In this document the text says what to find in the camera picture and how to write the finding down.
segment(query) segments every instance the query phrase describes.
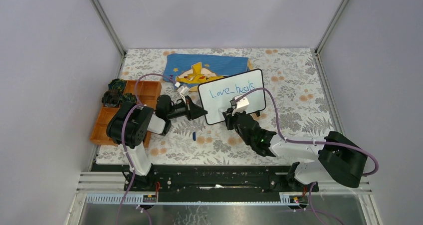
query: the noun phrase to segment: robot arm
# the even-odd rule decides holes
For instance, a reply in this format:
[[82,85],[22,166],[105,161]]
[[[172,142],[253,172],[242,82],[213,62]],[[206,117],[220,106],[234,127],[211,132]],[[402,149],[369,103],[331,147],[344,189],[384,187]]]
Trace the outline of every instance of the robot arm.
[[128,155],[131,158],[136,175],[145,176],[151,169],[143,141],[147,131],[155,134],[166,135],[171,127],[171,119],[186,116],[188,120],[193,120],[207,114],[207,111],[193,103],[189,96],[184,93],[186,88],[180,87],[178,92],[182,99],[173,103],[169,95],[161,95],[157,99],[156,113],[153,108],[144,106],[135,109],[130,115],[125,127],[125,145],[122,145],[121,135],[123,122],[131,108],[136,104],[132,102],[122,103],[121,108],[109,122],[106,134],[112,138],[115,144],[127,146]]
[[293,186],[303,186],[312,182],[330,181],[357,188],[363,175],[367,156],[344,147],[318,145],[315,142],[339,142],[358,147],[342,134],[331,131],[325,138],[308,139],[309,144],[296,144],[288,141],[307,141],[305,138],[281,138],[276,132],[262,129],[251,115],[246,114],[247,98],[231,101],[234,108],[223,112],[226,128],[234,129],[242,140],[261,156],[292,156],[313,160],[297,162],[291,166],[288,178]]

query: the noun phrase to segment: yellow cartoon character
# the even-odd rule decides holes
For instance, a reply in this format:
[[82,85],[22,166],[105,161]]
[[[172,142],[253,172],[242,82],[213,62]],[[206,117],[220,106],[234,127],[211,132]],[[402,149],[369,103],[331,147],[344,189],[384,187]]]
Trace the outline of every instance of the yellow cartoon character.
[[176,81],[186,84],[201,84],[222,78],[225,76],[218,76],[209,69],[203,68],[202,63],[198,62],[192,65],[190,70],[176,76]]

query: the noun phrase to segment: wooden compartment tray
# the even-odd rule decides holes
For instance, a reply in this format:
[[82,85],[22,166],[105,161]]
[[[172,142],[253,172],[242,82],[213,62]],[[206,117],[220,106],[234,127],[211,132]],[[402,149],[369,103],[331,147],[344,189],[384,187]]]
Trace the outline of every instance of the wooden compartment tray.
[[[131,93],[135,95],[135,80],[127,80],[126,86],[123,93]],[[157,98],[160,96],[162,91],[162,85],[156,81],[140,81],[137,88],[138,98],[141,102],[148,107],[156,108]],[[97,121],[95,122],[94,129],[91,133],[90,141],[98,145],[114,145],[113,140],[106,135],[107,125],[113,116],[118,112],[119,108],[108,108],[101,107],[100,113],[98,114]],[[144,139],[144,147],[148,148],[150,143],[151,132],[147,132],[146,138]]]

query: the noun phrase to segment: gray wall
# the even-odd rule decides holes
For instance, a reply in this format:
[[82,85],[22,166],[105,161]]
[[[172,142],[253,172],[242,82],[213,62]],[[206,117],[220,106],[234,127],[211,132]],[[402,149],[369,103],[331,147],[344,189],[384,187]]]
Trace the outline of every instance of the gray wall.
[[119,55],[89,0],[0,0],[0,223],[63,224]]
[[314,48],[341,0],[100,0],[128,48]]
[[423,224],[422,8],[351,0],[321,54],[347,135],[380,162],[370,180],[386,225]]

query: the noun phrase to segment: floral tablecloth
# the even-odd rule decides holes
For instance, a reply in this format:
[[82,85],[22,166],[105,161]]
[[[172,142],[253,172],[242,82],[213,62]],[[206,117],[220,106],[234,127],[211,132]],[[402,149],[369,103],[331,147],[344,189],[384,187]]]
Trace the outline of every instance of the floral tablecloth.
[[[146,73],[163,73],[166,57],[171,53],[248,57],[253,68],[263,71],[264,86],[275,97],[283,134],[317,138],[333,129],[310,49],[130,49],[120,77],[136,80]],[[171,83],[158,76],[148,80],[161,81],[162,94],[170,95],[174,101],[178,99]],[[201,105],[197,92],[191,92],[190,96]],[[274,108],[268,96],[266,100],[268,106],[261,116],[253,117],[262,128],[276,131]],[[209,126],[204,117],[193,121],[185,117],[172,120],[166,136],[152,134],[146,152],[153,164],[290,165],[305,161],[259,156],[235,131],[228,131],[223,123]],[[102,145],[96,163],[127,164],[128,161],[120,147]]]

